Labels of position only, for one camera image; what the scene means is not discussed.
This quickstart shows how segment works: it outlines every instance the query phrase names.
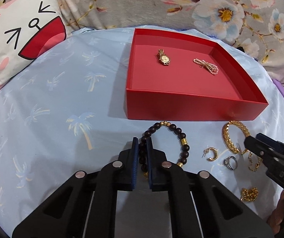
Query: beaded bracelet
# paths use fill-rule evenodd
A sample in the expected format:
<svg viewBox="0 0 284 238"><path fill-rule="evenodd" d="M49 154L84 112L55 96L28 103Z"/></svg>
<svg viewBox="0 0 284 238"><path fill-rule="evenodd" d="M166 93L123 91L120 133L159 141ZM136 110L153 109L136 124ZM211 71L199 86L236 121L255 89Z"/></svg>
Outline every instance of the beaded bracelet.
<svg viewBox="0 0 284 238"><path fill-rule="evenodd" d="M144 136L141 138L141 143L139 144L139 163L142 165L141 170L147 175L148 166L146 164L146 139L155 133L161 126L166 126L170 131L173 131L181 141L182 152L180 154L180 159L176 163L178 166L182 167L187 163L187 157L189 156L189 145L187 144L186 134L182 132L181 128L177 128L175 124L168 121L156 122L147 131L144 132Z"/></svg>

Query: dark wooden bead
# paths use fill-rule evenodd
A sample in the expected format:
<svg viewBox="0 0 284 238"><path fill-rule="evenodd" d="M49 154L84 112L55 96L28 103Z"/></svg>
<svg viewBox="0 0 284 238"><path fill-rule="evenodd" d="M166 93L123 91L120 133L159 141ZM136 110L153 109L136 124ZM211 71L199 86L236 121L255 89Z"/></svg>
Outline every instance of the dark wooden bead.
<svg viewBox="0 0 284 238"><path fill-rule="evenodd" d="M187 159L184 158L184 157L180 158L178 161L181 162L183 165L186 165L186 163L187 163Z"/></svg>
<svg viewBox="0 0 284 238"><path fill-rule="evenodd" d="M146 173L148 170L147 164L141 165L141 170Z"/></svg>
<svg viewBox="0 0 284 238"><path fill-rule="evenodd" d="M168 127L168 129L169 129L170 131L174 131L174 130L176 129L176 125L172 123L172 124Z"/></svg>
<svg viewBox="0 0 284 238"><path fill-rule="evenodd" d="M182 133L182 129L181 129L181 128L176 128L176 129L174 130L174 133L177 134L177 135L179 135L179 134Z"/></svg>
<svg viewBox="0 0 284 238"><path fill-rule="evenodd" d="M150 137L151 135L152 135L152 132L150 132L150 131L144 132L144 136Z"/></svg>
<svg viewBox="0 0 284 238"><path fill-rule="evenodd" d="M186 144L186 145L182 145L182 151L189 151L189 146Z"/></svg>
<svg viewBox="0 0 284 238"><path fill-rule="evenodd" d="M178 138L180 140L185 139L186 138L186 134L184 132L182 132L181 134L178 135Z"/></svg>
<svg viewBox="0 0 284 238"><path fill-rule="evenodd" d="M143 136L143 137L141 138L141 142L146 143L146 139L147 139L147 136Z"/></svg>
<svg viewBox="0 0 284 238"><path fill-rule="evenodd" d="M153 126L158 130L161 127L161 124L159 122L156 122Z"/></svg>
<svg viewBox="0 0 284 238"><path fill-rule="evenodd" d="M146 148L146 144L143 143L143 142L141 142L141 143L139 144L139 149L145 149L145 148Z"/></svg>
<svg viewBox="0 0 284 238"><path fill-rule="evenodd" d="M139 163L140 163L141 165L144 165L144 164L146 163L146 158L145 158L144 156L140 157L140 158L139 158Z"/></svg>
<svg viewBox="0 0 284 238"><path fill-rule="evenodd" d="M149 128L149 131L150 131L151 133L154 133L154 132L156 132L156 128L155 128L154 126L151 126L151 127Z"/></svg>
<svg viewBox="0 0 284 238"><path fill-rule="evenodd" d="M187 151L183 151L181 154L180 154L181 157L184 157L184 158L187 158L189 156L189 153Z"/></svg>
<svg viewBox="0 0 284 238"><path fill-rule="evenodd" d="M139 150L139 156L143 156L143 157L146 157L146 150L145 149L140 149Z"/></svg>

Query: gold bracelet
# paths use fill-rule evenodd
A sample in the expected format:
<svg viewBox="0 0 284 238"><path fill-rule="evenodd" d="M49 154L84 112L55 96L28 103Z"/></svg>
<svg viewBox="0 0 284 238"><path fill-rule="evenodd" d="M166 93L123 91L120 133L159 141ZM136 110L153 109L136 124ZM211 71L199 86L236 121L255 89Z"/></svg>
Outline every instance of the gold bracelet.
<svg viewBox="0 0 284 238"><path fill-rule="evenodd" d="M245 137L250 136L250 132L247 129L247 127L240 121L230 121L227 124L225 124L222 128L222 137L224 142L226 143L228 149L234 153L234 154L240 154L240 150L233 144L233 142L231 141L230 137L229 137L229 126L230 125L234 125L237 126L245 135ZM245 149L241 154L243 155L244 153L246 153L248 150Z"/></svg>
<svg viewBox="0 0 284 238"><path fill-rule="evenodd" d="M228 149L234 153L234 154L239 154L240 150L233 144L233 142L231 141L230 137L229 137L229 126L230 125L234 125L237 126L240 130L242 130L243 134L245 135L245 137L250 136L250 132L248 130L248 128L240 121L230 121L227 124L225 124L222 128L222 137L224 142L226 143ZM241 154L243 155L244 153L248 152L247 149L245 149ZM252 157L252 152L249 152L249 156L248 159L250 161L250 165L249 165L249 169L253 172L257 171L257 169L260 167L261 163L262 163L262 158L258 157L258 163L255 164L255 168L252 168L253 165L253 161L251 159Z"/></svg>

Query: gold chain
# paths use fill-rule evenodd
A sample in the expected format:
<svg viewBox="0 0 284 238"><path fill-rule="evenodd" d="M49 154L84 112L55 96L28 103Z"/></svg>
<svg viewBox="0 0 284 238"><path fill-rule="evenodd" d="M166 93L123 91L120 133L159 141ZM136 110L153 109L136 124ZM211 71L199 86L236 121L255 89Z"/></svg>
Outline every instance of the gold chain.
<svg viewBox="0 0 284 238"><path fill-rule="evenodd" d="M230 125L237 126L243 132L245 137L250 136L250 132L248 128L241 121L230 121L227 124L225 124L222 128L222 137L228 149L234 154L240 154L241 151L233 144L233 142L230 139L230 136L229 136L229 126ZM243 155L247 151L248 150L245 149L241 154Z"/></svg>
<svg viewBox="0 0 284 238"><path fill-rule="evenodd" d="M241 201L246 201L246 202L253 202L257 199L259 194L259 191L256 187L253 187L251 189L245 189L243 188L241 191Z"/></svg>
<svg viewBox="0 0 284 238"><path fill-rule="evenodd" d="M261 165L261 163L263 162L263 160L262 160L262 158L261 157L258 157L258 163L256 163L256 167L253 169L252 168L252 165L253 165L253 161L252 161L252 152L250 152L249 153L249 156L248 156L248 158L249 158L249 161L250 161L250 165L249 165L249 169L251 170L251 171L256 171L259 167L260 167L260 165Z"/></svg>

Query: red tray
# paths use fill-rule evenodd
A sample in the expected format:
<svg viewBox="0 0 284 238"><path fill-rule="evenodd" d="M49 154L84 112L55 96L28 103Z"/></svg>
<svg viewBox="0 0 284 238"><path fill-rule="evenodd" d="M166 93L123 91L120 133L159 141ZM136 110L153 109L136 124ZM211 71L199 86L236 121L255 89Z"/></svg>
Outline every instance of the red tray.
<svg viewBox="0 0 284 238"><path fill-rule="evenodd" d="M158 60L159 49L170 58ZM193 62L218 66L217 75ZM134 33L126 85L129 119L170 121L253 120L268 105L240 64L219 44L177 32Z"/></svg>

